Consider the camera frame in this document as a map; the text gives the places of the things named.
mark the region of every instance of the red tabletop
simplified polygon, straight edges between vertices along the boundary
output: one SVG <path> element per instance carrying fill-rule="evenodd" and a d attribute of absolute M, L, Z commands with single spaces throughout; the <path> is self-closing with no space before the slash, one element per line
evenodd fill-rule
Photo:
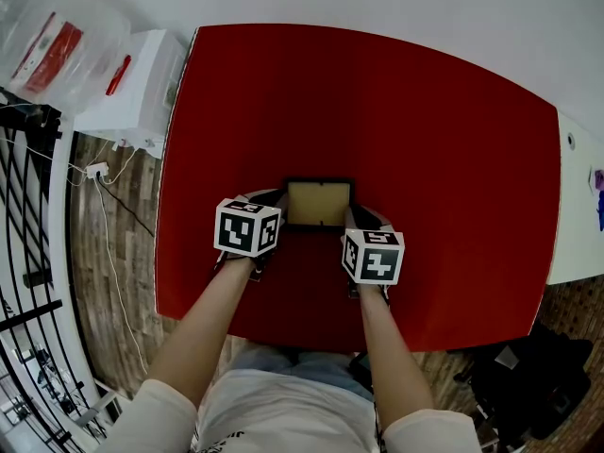
<path fill-rule="evenodd" d="M 181 81 L 159 192 L 158 312 L 181 318 L 218 252 L 223 198 L 287 176 L 355 180 L 357 202 L 405 236 L 392 313 L 412 350 L 529 333 L 560 200 L 556 110 L 425 47 L 306 25 L 202 27 Z M 282 233 L 230 332 L 363 350 L 333 234 Z"/>

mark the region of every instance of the person's left arm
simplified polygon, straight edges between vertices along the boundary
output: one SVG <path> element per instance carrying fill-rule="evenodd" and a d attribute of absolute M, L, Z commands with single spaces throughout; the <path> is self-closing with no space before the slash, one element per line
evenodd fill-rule
<path fill-rule="evenodd" d="M 156 356 L 134 401 L 98 452 L 187 451 L 228 327 L 254 269 L 227 261 Z"/>

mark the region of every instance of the blue jeans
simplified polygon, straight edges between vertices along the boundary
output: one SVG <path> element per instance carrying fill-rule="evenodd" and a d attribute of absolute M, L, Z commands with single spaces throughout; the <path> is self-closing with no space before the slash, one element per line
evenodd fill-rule
<path fill-rule="evenodd" d="M 348 372 L 352 356 L 332 352 L 303 351 L 288 354 L 270 345 L 248 343 L 233 359 L 229 369 L 256 369 L 268 373 L 322 382 L 351 393 L 373 403 L 373 395 Z"/>

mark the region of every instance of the power strip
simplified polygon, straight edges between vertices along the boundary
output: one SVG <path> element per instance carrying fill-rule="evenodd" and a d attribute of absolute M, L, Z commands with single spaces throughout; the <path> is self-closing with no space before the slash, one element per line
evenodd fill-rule
<path fill-rule="evenodd" d="M 88 179 L 95 179 L 98 175 L 107 176 L 109 174 L 109 166 L 106 162 L 97 162 L 86 166 L 86 177 Z"/>

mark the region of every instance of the clear plastic bag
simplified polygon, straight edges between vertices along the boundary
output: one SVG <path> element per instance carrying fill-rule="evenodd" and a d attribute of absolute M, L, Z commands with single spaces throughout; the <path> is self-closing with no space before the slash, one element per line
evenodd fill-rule
<path fill-rule="evenodd" d="M 129 35 L 104 0 L 0 0 L 0 85 L 75 115 L 105 93 Z"/>

